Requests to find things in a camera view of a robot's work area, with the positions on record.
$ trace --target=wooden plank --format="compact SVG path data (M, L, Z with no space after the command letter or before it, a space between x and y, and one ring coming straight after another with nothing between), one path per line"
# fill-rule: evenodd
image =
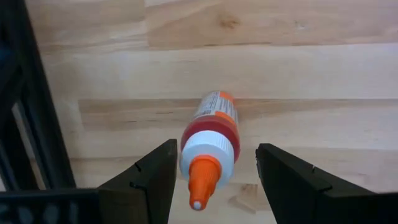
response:
M80 100L72 157L138 156L179 138L198 100ZM238 100L242 151L280 147L396 150L397 100Z
M147 36L168 49L397 42L397 8L394 0L171 0L146 9Z
M200 98L222 89L237 98L398 98L398 44L95 49L43 56L55 97Z
M42 52L144 46L144 0L27 0Z

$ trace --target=orange nozzle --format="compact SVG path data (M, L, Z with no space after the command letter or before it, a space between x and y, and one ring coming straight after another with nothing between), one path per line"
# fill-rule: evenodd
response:
M213 156L197 156L190 164L189 176L189 204L194 210L203 210L221 177L221 164Z

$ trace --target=glue bottle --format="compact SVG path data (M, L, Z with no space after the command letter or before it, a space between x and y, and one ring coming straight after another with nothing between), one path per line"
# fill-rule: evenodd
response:
M206 208L215 189L228 183L238 160L238 114L233 97L213 91L201 101L182 139L180 170L189 180L190 206Z

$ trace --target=wooden surface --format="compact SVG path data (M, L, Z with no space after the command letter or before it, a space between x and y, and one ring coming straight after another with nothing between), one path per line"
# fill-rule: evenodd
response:
M168 138L203 94L239 98L242 153L204 212L179 175L170 223L275 223L254 150L270 142L398 190L395 0L27 0L81 187Z

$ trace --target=wood knot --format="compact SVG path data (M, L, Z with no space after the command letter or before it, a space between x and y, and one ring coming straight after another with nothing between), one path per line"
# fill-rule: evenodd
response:
M220 14L218 16L218 24L224 29L235 29L241 22L237 17L230 14Z

